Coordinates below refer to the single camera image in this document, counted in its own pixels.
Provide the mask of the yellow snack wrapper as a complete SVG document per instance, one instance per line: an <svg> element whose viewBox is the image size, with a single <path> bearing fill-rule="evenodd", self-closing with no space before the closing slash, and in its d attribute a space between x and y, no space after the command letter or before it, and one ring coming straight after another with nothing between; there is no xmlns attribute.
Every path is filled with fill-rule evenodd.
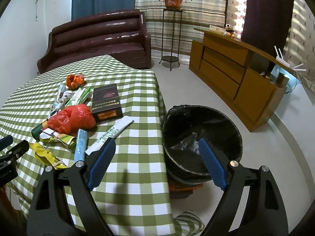
<svg viewBox="0 0 315 236"><path fill-rule="evenodd" d="M65 169L67 166L62 160L53 155L53 153L46 147L39 143L30 143L30 148L35 152L34 157L46 166L52 166L55 169Z"/></svg>

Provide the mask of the green gold cylinder bottle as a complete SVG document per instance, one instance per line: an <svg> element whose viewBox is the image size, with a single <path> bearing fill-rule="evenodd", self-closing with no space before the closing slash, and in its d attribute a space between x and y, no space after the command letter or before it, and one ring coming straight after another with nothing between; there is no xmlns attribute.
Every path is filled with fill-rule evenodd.
<svg viewBox="0 0 315 236"><path fill-rule="evenodd" d="M42 131L45 130L46 128L48 128L48 127L49 126L48 126L47 120L45 120L42 123L38 124L36 127L34 127L31 130L32 137L35 140L39 140L40 139L40 134L42 133Z"/></svg>

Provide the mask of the light blue tube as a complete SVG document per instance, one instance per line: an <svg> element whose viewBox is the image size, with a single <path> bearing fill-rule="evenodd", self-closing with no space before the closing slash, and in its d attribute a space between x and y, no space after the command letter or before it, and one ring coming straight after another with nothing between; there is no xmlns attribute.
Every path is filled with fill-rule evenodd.
<svg viewBox="0 0 315 236"><path fill-rule="evenodd" d="M88 141L88 132L84 129L79 129L76 137L76 146L74 152L74 162L85 160L85 151Z"/></svg>

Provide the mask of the white green toothpaste tube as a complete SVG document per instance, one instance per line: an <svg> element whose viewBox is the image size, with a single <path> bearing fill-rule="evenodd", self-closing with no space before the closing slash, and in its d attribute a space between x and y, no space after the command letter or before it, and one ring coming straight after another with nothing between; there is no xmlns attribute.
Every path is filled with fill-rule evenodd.
<svg viewBox="0 0 315 236"><path fill-rule="evenodd" d="M85 153L90 155L92 152L98 151L103 144L109 139L115 139L126 127L132 124L134 120L129 116L124 116L115 125L113 125L108 131L106 131L94 144L92 144Z"/></svg>

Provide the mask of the red plastic bag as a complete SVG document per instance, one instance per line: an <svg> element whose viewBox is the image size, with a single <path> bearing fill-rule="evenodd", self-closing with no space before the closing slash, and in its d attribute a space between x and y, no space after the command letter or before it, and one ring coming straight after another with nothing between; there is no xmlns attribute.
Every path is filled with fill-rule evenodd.
<svg viewBox="0 0 315 236"><path fill-rule="evenodd" d="M85 104L67 106L52 116L47 123L52 130L67 135L79 129L92 129L96 125L90 108Z"/></svg>

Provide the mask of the green white tissue pack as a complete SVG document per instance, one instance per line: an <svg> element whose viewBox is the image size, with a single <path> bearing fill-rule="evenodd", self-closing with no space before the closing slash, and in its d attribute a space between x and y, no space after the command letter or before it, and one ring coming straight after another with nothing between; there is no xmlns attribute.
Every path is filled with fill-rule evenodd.
<svg viewBox="0 0 315 236"><path fill-rule="evenodd" d="M66 103L65 107L83 104L90 94L90 87L79 88L70 100Z"/></svg>

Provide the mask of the green wrapper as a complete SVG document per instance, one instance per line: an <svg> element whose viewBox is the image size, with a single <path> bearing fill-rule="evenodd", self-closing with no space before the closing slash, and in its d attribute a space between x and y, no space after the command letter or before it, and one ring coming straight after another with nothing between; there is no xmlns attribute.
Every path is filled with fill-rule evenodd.
<svg viewBox="0 0 315 236"><path fill-rule="evenodd" d="M46 128L40 133L40 141L43 143L59 142L66 148L72 149L75 147L76 137L58 133L50 128Z"/></svg>

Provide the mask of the black trash bin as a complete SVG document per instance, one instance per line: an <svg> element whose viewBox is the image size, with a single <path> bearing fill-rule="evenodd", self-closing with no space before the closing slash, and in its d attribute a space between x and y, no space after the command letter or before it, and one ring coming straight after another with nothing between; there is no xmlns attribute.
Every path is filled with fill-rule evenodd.
<svg viewBox="0 0 315 236"><path fill-rule="evenodd" d="M178 182L197 185L211 180L199 152L199 140L239 162L242 136L225 114L203 105L175 105L162 124L162 145L167 172Z"/></svg>

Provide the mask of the dark cigarette carton box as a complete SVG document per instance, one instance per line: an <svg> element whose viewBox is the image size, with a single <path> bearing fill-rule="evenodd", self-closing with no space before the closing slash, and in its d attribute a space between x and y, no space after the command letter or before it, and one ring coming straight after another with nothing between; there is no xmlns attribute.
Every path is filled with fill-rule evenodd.
<svg viewBox="0 0 315 236"><path fill-rule="evenodd" d="M116 84L94 88L91 114L97 122L123 117Z"/></svg>

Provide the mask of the white blue toothpaste tube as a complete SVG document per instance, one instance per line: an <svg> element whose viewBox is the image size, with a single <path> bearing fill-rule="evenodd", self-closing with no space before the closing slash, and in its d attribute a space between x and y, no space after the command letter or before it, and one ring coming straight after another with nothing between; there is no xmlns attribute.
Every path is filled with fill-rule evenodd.
<svg viewBox="0 0 315 236"><path fill-rule="evenodd" d="M56 101L55 103L59 103L60 99L63 96L63 93L66 91L66 86L64 84L60 84L58 91L57 91L57 95L56 95Z"/></svg>

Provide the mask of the dark red leather sofa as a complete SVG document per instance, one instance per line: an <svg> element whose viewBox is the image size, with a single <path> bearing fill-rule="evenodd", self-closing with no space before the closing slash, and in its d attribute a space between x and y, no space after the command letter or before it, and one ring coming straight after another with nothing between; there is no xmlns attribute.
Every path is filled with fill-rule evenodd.
<svg viewBox="0 0 315 236"><path fill-rule="evenodd" d="M151 36L144 12L125 10L95 14L54 27L47 51L37 62L39 73L93 58L110 55L134 69L150 69Z"/></svg>

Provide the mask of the mickey mouse plush toy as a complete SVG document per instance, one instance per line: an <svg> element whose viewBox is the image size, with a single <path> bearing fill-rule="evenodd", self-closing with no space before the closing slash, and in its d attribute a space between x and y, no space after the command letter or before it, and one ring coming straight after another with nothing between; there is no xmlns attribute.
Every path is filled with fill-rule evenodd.
<svg viewBox="0 0 315 236"><path fill-rule="evenodd" d="M234 28L230 24L226 24L224 27L224 36L235 38Z"/></svg>

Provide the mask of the white box on cabinet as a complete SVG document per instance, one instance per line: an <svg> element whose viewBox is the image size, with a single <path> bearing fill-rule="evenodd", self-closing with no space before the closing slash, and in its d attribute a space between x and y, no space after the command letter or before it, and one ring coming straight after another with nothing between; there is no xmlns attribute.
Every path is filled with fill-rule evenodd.
<svg viewBox="0 0 315 236"><path fill-rule="evenodd" d="M212 26L212 25L209 26L209 30L210 30L210 31L213 31L213 32L215 32L215 33L217 33L217 34L221 34L221 35L223 35L224 32L225 32L225 29L224 29L224 28L217 27L217 26Z"/></svg>

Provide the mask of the striped beige curtain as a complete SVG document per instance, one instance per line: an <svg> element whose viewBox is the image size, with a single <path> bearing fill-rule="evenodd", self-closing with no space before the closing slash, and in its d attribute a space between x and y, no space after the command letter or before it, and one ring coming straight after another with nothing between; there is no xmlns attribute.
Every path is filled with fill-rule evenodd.
<svg viewBox="0 0 315 236"><path fill-rule="evenodd" d="M165 8L164 0L136 0L135 6L145 14L146 28L151 35L152 57L161 57L162 44L162 16ZM196 28L223 26L225 23L226 0L184 0L181 46L179 55L188 56L191 52L193 40L201 41L202 34ZM172 12L165 13L164 23L164 55L171 52ZM175 39L179 35L180 14L176 13ZM178 42L174 41L173 53L177 54Z"/></svg>

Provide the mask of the dark purple curtain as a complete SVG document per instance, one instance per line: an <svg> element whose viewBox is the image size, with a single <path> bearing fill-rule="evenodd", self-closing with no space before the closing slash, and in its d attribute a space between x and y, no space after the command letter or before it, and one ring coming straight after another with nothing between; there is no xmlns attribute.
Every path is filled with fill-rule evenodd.
<svg viewBox="0 0 315 236"><path fill-rule="evenodd" d="M294 0L247 0L241 40L276 56L284 48L291 26Z"/></svg>

